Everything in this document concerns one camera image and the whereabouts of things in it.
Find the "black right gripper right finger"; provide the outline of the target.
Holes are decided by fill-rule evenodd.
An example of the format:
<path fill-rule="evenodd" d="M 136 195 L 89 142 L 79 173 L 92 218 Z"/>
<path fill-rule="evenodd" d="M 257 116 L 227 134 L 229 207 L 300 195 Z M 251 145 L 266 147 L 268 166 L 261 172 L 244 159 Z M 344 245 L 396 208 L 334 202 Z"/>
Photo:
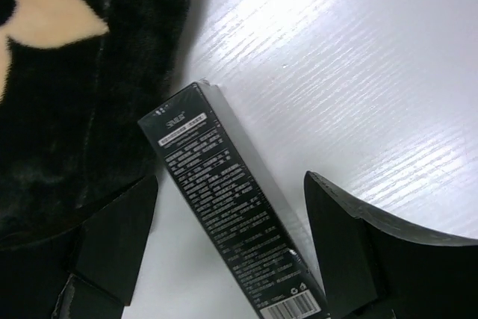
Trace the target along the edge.
<path fill-rule="evenodd" d="M 333 318 L 475 318 L 477 241 L 411 223 L 307 172 L 305 203 Z"/>

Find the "black towel with beige flowers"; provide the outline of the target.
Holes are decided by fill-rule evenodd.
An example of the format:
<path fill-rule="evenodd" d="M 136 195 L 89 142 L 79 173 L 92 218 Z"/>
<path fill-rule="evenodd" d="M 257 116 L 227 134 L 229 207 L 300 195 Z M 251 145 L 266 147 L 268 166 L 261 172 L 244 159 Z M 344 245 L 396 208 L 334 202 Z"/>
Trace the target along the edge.
<path fill-rule="evenodd" d="M 154 170 L 190 0 L 1 0 L 1 248 L 76 227 Z"/>

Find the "black box with white text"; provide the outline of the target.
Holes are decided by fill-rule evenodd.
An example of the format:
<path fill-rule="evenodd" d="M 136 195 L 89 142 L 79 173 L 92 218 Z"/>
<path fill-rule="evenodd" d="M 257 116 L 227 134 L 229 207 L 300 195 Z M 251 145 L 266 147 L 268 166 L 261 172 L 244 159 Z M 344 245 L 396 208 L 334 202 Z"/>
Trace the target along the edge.
<path fill-rule="evenodd" d="M 218 86 L 189 84 L 139 121 L 260 318 L 328 318 L 313 243 Z"/>

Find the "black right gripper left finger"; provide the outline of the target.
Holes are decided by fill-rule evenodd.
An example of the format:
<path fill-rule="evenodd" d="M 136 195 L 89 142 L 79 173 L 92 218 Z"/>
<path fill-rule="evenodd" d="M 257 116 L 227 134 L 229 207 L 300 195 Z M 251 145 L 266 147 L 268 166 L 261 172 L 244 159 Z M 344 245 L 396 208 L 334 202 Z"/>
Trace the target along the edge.
<path fill-rule="evenodd" d="M 1 317 L 121 318 L 157 193 L 155 176 L 144 176 L 67 216 L 2 237 Z"/>

